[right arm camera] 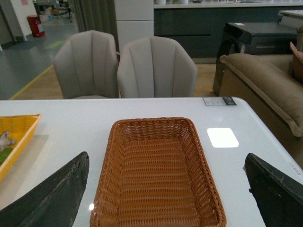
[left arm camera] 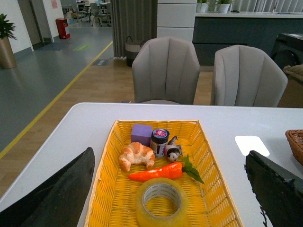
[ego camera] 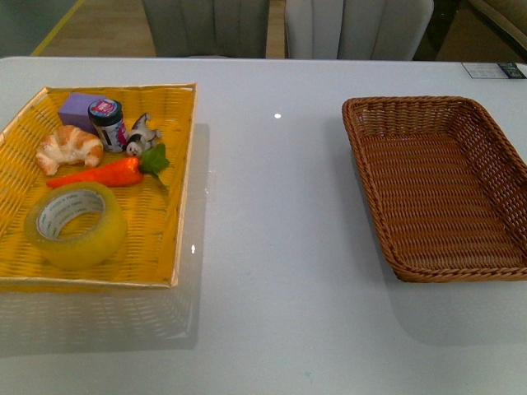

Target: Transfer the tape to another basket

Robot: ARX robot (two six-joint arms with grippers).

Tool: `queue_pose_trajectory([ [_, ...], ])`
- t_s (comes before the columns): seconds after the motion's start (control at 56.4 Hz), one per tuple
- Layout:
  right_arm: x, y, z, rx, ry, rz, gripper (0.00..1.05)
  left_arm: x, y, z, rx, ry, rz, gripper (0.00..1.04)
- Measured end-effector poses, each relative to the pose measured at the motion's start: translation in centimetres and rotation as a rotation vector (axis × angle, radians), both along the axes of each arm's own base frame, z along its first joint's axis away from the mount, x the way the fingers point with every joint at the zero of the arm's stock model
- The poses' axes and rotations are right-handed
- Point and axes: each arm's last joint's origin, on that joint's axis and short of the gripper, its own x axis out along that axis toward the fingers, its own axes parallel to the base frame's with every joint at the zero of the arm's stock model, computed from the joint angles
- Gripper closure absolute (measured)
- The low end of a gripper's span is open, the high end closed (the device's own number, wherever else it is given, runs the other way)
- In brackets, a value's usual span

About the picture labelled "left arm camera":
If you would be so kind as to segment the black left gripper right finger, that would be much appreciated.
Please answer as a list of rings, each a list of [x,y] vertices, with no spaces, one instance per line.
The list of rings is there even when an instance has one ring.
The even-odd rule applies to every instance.
[[[246,156],[245,171],[261,214],[274,227],[303,225],[303,180],[260,153]]]

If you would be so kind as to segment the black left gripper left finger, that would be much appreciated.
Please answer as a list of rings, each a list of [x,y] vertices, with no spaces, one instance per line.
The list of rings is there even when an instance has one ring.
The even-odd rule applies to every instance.
[[[95,167],[91,147],[0,213],[2,227],[75,227]]]

